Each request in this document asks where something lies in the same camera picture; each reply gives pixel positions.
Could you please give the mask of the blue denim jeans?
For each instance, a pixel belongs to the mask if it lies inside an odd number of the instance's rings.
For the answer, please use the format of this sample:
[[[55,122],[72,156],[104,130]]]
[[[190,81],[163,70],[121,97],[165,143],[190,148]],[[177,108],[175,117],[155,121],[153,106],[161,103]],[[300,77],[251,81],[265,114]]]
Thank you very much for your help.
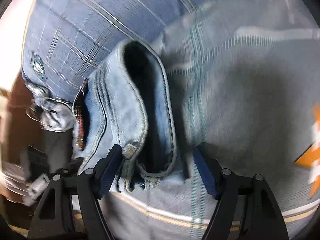
[[[80,171],[93,168],[114,145],[121,164],[105,181],[112,191],[180,185],[190,177],[183,100],[174,72],[189,68],[190,42],[159,37],[153,44],[119,42],[78,91],[73,111]]]

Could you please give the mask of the brown upholstered headboard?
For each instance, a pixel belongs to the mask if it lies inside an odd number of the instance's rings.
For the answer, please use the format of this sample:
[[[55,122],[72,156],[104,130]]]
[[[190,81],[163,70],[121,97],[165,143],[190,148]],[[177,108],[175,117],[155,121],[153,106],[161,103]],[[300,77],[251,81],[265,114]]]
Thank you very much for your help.
[[[14,203],[23,203],[27,183],[21,155],[31,146],[43,150],[40,124],[27,115],[33,95],[18,74],[4,98],[1,112],[1,195]]]

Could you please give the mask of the grey patterned bed sheet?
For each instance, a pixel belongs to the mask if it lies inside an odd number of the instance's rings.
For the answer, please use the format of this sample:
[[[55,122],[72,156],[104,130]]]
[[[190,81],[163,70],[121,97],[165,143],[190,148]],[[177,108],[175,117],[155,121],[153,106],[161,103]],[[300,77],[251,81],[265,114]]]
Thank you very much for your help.
[[[215,0],[154,42],[167,72],[177,141],[190,178],[112,193],[106,218],[117,239],[200,239],[215,200],[193,163],[201,145],[236,174],[262,174],[289,237],[319,205],[310,170],[295,160],[313,142],[319,102],[319,27],[302,0]]]

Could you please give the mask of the blue plaid pillow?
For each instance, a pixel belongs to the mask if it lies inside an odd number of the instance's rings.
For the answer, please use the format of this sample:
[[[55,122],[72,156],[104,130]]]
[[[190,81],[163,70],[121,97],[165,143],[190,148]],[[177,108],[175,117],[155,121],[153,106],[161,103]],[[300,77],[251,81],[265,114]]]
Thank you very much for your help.
[[[35,0],[24,38],[25,85],[35,98],[71,102],[118,42],[151,42],[204,1]]]

